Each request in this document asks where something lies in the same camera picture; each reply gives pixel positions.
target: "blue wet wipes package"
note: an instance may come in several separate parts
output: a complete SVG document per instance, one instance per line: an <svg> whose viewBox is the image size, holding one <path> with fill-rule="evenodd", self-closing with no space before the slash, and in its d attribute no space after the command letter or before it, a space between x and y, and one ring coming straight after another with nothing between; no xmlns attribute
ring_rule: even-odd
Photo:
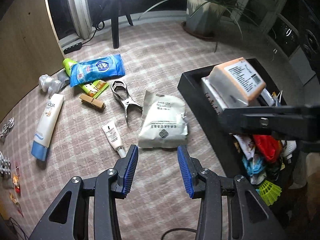
<svg viewBox="0 0 320 240"><path fill-rule="evenodd" d="M124 76L120 55L98 58L74 64L71 68L70 87L112 76Z"/></svg>

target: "barcode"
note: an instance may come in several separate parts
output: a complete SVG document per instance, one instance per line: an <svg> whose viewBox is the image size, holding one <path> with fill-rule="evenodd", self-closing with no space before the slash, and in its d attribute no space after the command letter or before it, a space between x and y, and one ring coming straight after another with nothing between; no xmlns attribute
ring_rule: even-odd
<svg viewBox="0 0 320 240"><path fill-rule="evenodd" d="M261 80L260 80L260 78L259 78L257 75L255 75L255 76L253 77L253 80L256 82L257 85L259 85L259 84L261 83Z"/></svg>

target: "ribbed blue pad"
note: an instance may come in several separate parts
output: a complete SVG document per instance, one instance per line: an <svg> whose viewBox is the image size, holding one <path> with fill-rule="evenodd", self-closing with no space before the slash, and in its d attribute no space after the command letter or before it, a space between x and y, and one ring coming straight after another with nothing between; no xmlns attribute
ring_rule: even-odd
<svg viewBox="0 0 320 240"><path fill-rule="evenodd" d="M195 193L192 185L192 177L191 177L190 170L188 168L188 164L184 157L183 150L181 149L180 146L178 147L178 162L180 166L184 187L186 188L186 192L189 194L189 197L192 198L193 194Z"/></svg>
<svg viewBox="0 0 320 240"><path fill-rule="evenodd" d="M123 189L122 192L123 194L128 194L131 189L134 173L136 171L137 163L138 163L138 157L139 157L139 151L138 147L136 146L133 150L133 153L131 155L128 168L124 174L124 179L123 179Z"/></svg>

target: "wooden board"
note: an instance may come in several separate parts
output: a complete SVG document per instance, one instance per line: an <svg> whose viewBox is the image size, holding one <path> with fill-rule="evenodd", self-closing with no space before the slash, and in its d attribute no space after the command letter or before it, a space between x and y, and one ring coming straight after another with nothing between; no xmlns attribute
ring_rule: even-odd
<svg viewBox="0 0 320 240"><path fill-rule="evenodd" d="M0 21L0 121L63 59L48 1L14 0Z"/></svg>

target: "white tube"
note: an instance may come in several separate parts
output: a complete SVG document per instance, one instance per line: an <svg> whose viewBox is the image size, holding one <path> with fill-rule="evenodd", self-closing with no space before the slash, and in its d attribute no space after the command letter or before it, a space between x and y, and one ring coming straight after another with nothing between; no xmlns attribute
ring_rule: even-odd
<svg viewBox="0 0 320 240"><path fill-rule="evenodd" d="M53 129L63 103L64 95L53 94L47 103L33 138L31 154L44 161L50 145Z"/></svg>
<svg viewBox="0 0 320 240"><path fill-rule="evenodd" d="M120 134L116 128L116 124L114 121L111 121L110 123L106 124L102 127L109 143L115 149L121 158L126 157L126 152L123 149L123 142L121 140Z"/></svg>

